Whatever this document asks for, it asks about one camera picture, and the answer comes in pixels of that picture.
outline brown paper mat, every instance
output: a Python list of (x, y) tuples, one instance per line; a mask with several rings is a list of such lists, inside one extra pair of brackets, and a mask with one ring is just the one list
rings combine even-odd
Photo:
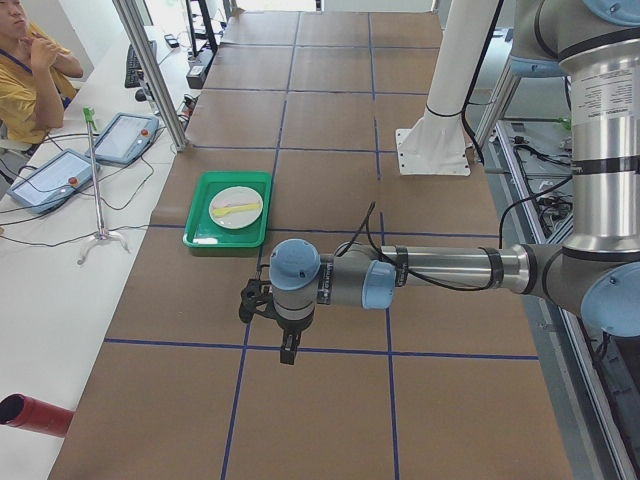
[[(274, 245), (331, 252), (371, 200), (381, 243), (495, 246), (481, 166), (402, 177), (391, 153), (424, 110), (437, 17), (247, 13), (225, 39), (242, 46), (221, 48), (152, 217), (178, 228), (147, 233), (51, 478), (570, 478), (509, 292), (319, 306), (294, 367), (273, 320), (237, 318)], [(195, 257), (180, 226), (197, 178), (247, 169), (274, 172), (265, 245)]]

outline white pillar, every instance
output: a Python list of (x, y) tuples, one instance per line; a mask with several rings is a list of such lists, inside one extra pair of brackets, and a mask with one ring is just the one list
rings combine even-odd
[(428, 108), (411, 130), (396, 131), (401, 174), (469, 175), (460, 111), (499, 1), (453, 0)]

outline keyboard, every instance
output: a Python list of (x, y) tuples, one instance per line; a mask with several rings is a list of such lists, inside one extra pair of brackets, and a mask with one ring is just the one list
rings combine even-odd
[[(155, 40), (149, 40), (149, 46), (153, 51), (155, 57), (158, 50), (158, 45)], [(124, 88), (138, 88), (140, 86), (140, 76), (142, 75), (142, 65), (136, 55), (136, 51), (133, 49), (133, 45), (129, 45), (127, 51), (127, 64), (126, 72), (124, 76)]]

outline white plate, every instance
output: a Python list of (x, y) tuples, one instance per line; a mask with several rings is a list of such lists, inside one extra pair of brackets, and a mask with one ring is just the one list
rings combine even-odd
[[(221, 217), (213, 215), (216, 208), (233, 207), (257, 203), (259, 208), (249, 211), (231, 212)], [(209, 204), (209, 216), (211, 220), (223, 228), (237, 230), (244, 228), (255, 222), (262, 214), (262, 197), (253, 188), (249, 187), (229, 187), (219, 192)]]

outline cable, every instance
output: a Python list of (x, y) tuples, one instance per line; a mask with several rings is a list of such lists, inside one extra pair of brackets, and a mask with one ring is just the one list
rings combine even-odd
[(538, 220), (547, 237), (555, 231), (557, 226), (555, 221), (564, 220), (573, 210), (573, 203), (564, 201), (560, 197), (543, 197), (538, 200), (538, 204), (544, 206), (538, 215)]
[(53, 140), (66, 139), (66, 138), (71, 138), (71, 137), (88, 137), (88, 136), (89, 136), (89, 134), (87, 132), (84, 132), (84, 133), (65, 133), (65, 134), (61, 134), (61, 135), (47, 135), (47, 137), (42, 141), (42, 143), (47, 143), (47, 142), (51, 142)]
[[(342, 251), (340, 251), (339, 253), (335, 254), (335, 256), (339, 257), (344, 255), (347, 250), (355, 243), (355, 239), (358, 237), (358, 235), (362, 232), (362, 228), (364, 226), (366, 234), (367, 234), (367, 239), (369, 241), (369, 245), (371, 246), (371, 248), (374, 249), (374, 251), (378, 254), (378, 257), (382, 260), (384, 260), (387, 263), (390, 263), (391, 265), (393, 265), (394, 267), (398, 268), (398, 264), (396, 262), (394, 262), (391, 258), (389, 258), (387, 255), (385, 255), (382, 250), (380, 249), (380, 247), (378, 247), (376, 245), (376, 243), (373, 240), (373, 237), (371, 236), (371, 228), (369, 226), (369, 219), (371, 218), (371, 214), (373, 213), (373, 210), (376, 207), (376, 202), (371, 202), (371, 204), (369, 205), (369, 209), (367, 210), (367, 214), (364, 217), (364, 220), (362, 221), (362, 224), (360, 225), (360, 228), (358, 228), (358, 231), (356, 232), (356, 234), (353, 236), (353, 238), (351, 239), (351, 241), (349, 241), (349, 243), (342, 249)], [(446, 283), (442, 283), (438, 280), (435, 280), (433, 278), (429, 278), (426, 275), (422, 275), (421, 273), (416, 272), (415, 270), (409, 268), (407, 269), (407, 272), (424, 281), (427, 283), (430, 283), (432, 285), (438, 286), (438, 287), (442, 287), (442, 288), (446, 288), (447, 290), (454, 290), (457, 292), (477, 292), (480, 290), (487, 290), (489, 288), (492, 287), (493, 282), (490, 280), (487, 285), (483, 286), (483, 287), (455, 287), (453, 285), (449, 285)]]
[(6, 173), (4, 173), (2, 170), (0, 170), (0, 176), (2, 178), (4, 178), (5, 182), (7, 182), (9, 185), (12, 185), (14, 182), (14, 179), (11, 178), (9, 175), (7, 175)]
[[(136, 229), (141, 229), (141, 228), (147, 228), (149, 227), (148, 224), (146, 225), (138, 225), (138, 226), (130, 226), (130, 225), (124, 225), (122, 227), (117, 227), (117, 228), (112, 228), (109, 231), (111, 232), (116, 232), (118, 230), (136, 230)], [(87, 233), (86, 235), (81, 235), (75, 238), (70, 238), (68, 240), (62, 240), (58, 243), (41, 243), (41, 242), (25, 242), (23, 240), (16, 240), (15, 238), (10, 238), (7, 237), (5, 235), (0, 235), (0, 238), (3, 238), (9, 242), (13, 242), (13, 243), (18, 243), (20, 245), (28, 245), (30, 247), (47, 247), (47, 248), (56, 248), (59, 247), (61, 245), (66, 245), (67, 243), (72, 243), (72, 242), (77, 242), (78, 240), (82, 240), (83, 238), (87, 238), (91, 235), (93, 235), (95, 232), (91, 232), (91, 233)]]
[(567, 106), (569, 107), (569, 111), (571, 111), (571, 82), (569, 81), (569, 77), (564, 77), (564, 98), (567, 100)]
[[(561, 166), (561, 167), (570, 167), (571, 166), (571, 162), (563, 162), (562, 160), (557, 160), (555, 158), (551, 158), (550, 155), (548, 155), (546, 153), (542, 153), (542, 152), (536, 150), (535, 148), (533, 148), (530, 145), (524, 145), (524, 144), (516, 144), (516, 145), (513, 146), (513, 153), (515, 154), (516, 158), (518, 159), (518, 162), (522, 162), (522, 158), (518, 154), (518, 150), (526, 150), (527, 152), (529, 152), (531, 155), (533, 155), (534, 157), (536, 157), (538, 160), (540, 160), (542, 162), (552, 163), (553, 165), (558, 165), (558, 166)], [(564, 158), (569, 158), (568, 155), (558, 155), (558, 156), (562, 156)]]
[(611, 334), (602, 332), (602, 342), (593, 352), (595, 354), (595, 361), (602, 362), (607, 355), (607, 349), (609, 348), (609, 342), (611, 341)]
[(58, 150), (60, 150), (60, 151), (64, 150), (64, 148), (62, 148), (60, 145), (58, 145), (58, 144), (56, 143), (56, 141), (55, 141), (53, 138), (51, 138), (51, 137), (49, 136), (49, 134), (47, 134), (46, 138), (47, 138), (51, 143), (53, 143), (56, 147), (58, 147)]
[(33, 188), (35, 191), (40, 192), (40, 193), (50, 193), (50, 192), (55, 192), (55, 191), (57, 191), (57, 190), (60, 190), (61, 188), (66, 188), (66, 187), (73, 188), (73, 187), (71, 187), (71, 185), (69, 185), (69, 184), (64, 184), (64, 185), (58, 185), (57, 187), (52, 188), (51, 190), (41, 190), (41, 189), (39, 189), (38, 187), (36, 187), (33, 183), (31, 183), (31, 181), (29, 180), (31, 177), (23, 177), (22, 175), (20, 175), (20, 173), (16, 173), (16, 172), (12, 171), (12, 170), (7, 166), (7, 164), (6, 164), (6, 163), (4, 163), (4, 160), (2, 160), (1, 158), (0, 158), (0, 163), (2, 163), (2, 165), (4, 166), (4, 168), (6, 168), (7, 170), (9, 170), (9, 173), (11, 173), (12, 175), (15, 175), (15, 177), (16, 177), (14, 180), (12, 180), (12, 181), (10, 182), (10, 184), (11, 184), (11, 183), (13, 183), (15, 180), (17, 180), (17, 179), (19, 178), (19, 179), (20, 179), (20, 180), (22, 180), (24, 183), (28, 183), (29, 185), (31, 185), (31, 188)]
[(362, 230), (364, 230), (364, 227), (369, 221), (369, 217), (371, 217), (371, 214), (373, 213), (374, 208), (376, 208), (376, 202), (371, 202), (371, 204), (369, 205), (369, 210), (367, 210), (367, 214), (365, 215), (364, 219), (362, 220), (362, 223), (358, 227), (358, 230), (353, 235), (353, 237), (351, 237), (351, 240), (349, 240), (349, 242), (345, 245), (345, 247), (342, 250), (340, 250), (339, 252), (336, 251), (335, 253), (336, 257), (343, 256), (345, 253), (349, 251), (349, 249), (353, 246), (353, 244), (356, 243), (356, 239), (362, 233)]
[(538, 192), (538, 193), (536, 193), (535, 195), (530, 195), (530, 196), (528, 196), (527, 198), (523, 198), (523, 199), (518, 200), (517, 202), (514, 202), (514, 203), (512, 203), (511, 205), (509, 205), (509, 206), (505, 209), (505, 211), (504, 211), (504, 212), (502, 212), (502, 217), (500, 217), (500, 227), (499, 227), (499, 237), (498, 237), (498, 248), (502, 248), (502, 239), (503, 239), (504, 222), (505, 222), (505, 220), (506, 220), (506, 218), (507, 218), (507, 213), (509, 213), (509, 211), (510, 211), (512, 208), (514, 208), (514, 207), (516, 207), (516, 206), (518, 206), (518, 205), (520, 205), (520, 204), (522, 204), (522, 203), (524, 203), (524, 202), (527, 202), (527, 201), (529, 201), (529, 200), (534, 200), (534, 199), (536, 199), (536, 198), (538, 198), (538, 197), (542, 197), (543, 195), (546, 195), (547, 193), (551, 193), (551, 192), (553, 192), (554, 190), (556, 190), (556, 189), (560, 188), (562, 185), (566, 185), (567, 183), (569, 183), (569, 182), (571, 181), (571, 179), (572, 179), (572, 177), (570, 177), (570, 176), (569, 176), (569, 177), (565, 178), (564, 180), (562, 180), (560, 183), (557, 183), (556, 185), (554, 185), (554, 186), (552, 186), (552, 187), (550, 187), (550, 188), (547, 188), (546, 190), (543, 190), (543, 191), (541, 191), (541, 192)]
[(149, 173), (149, 175), (147, 175), (144, 180), (142, 180), (142, 182), (140, 183), (140, 185), (138, 185), (138, 188), (136, 188), (136, 190), (133, 192), (133, 194), (131, 195), (131, 197), (129, 198), (129, 200), (127, 200), (127, 202), (122, 205), (121, 207), (114, 207), (111, 204), (109, 204), (109, 202), (107, 202), (104, 197), (100, 197), (101, 200), (103, 201), (103, 203), (109, 207), (111, 210), (116, 210), (116, 211), (120, 211), (120, 210), (124, 210), (125, 208), (127, 208), (129, 206), (129, 204), (133, 201), (133, 199), (135, 198), (136, 194), (140, 191), (140, 189), (144, 186), (145, 183), (147, 183), (147, 180), (149, 180), (153, 174), (156, 172), (155, 169), (153, 168), (153, 166), (147, 162), (144, 157), (140, 157), (140, 160), (142, 160), (144, 163), (147, 164), (147, 166), (151, 169), (151, 172)]
[(469, 105), (473, 105), (474, 107), (488, 107), (489, 105), (493, 105), (494, 103), (496, 102), (495, 101), (487, 102), (487, 103), (469, 102)]
[(471, 143), (473, 143), (473, 148), (475, 148), (478, 153), (478, 158), (480, 159), (480, 163), (482, 165), (485, 164), (484, 154), (482, 153), (482, 149), (480, 148), (480, 144), (476, 140), (476, 132), (473, 131), (471, 125), (467, 120), (467, 107), (469, 105), (477, 105), (471, 102), (471, 96), (473, 95), (473, 90), (476, 87), (476, 83), (478, 82), (478, 77), (480, 76), (480, 70), (482, 69), (482, 63), (484, 62), (484, 58), (487, 55), (487, 51), (489, 50), (489, 45), (491, 44), (491, 40), (493, 39), (493, 32), (496, 29), (496, 25), (498, 23), (498, 17), (500, 16), (500, 11), (502, 10), (502, 5), (504, 0), (500, 0), (498, 5), (496, 6), (496, 11), (493, 14), (493, 18), (491, 19), (491, 25), (489, 27), (489, 31), (487, 32), (487, 36), (485, 37), (484, 44), (482, 46), (482, 51), (480, 53), (480, 58), (478, 58), (478, 63), (476, 63), (476, 69), (473, 73), (473, 77), (471, 78), (471, 83), (469, 84), (469, 89), (467, 90), (467, 96), (465, 97), (464, 103), (462, 104), (462, 109), (458, 113), (453, 114), (442, 114), (431, 110), (429, 107), (429, 100), (427, 99), (427, 110), (437, 117), (449, 118), (460, 115), (460, 119), (462, 121), (462, 128), (466, 132), (466, 134), (471, 139)]
[(23, 220), (16, 220), (15, 222), (0, 223), (0, 227), (6, 227), (8, 225), (18, 225), (19, 223), (32, 222), (33, 220), (38, 220), (39, 218), (46, 217), (50, 213), (51, 213), (51, 210), (44, 212), (41, 215), (37, 215), (35, 217), (25, 218)]

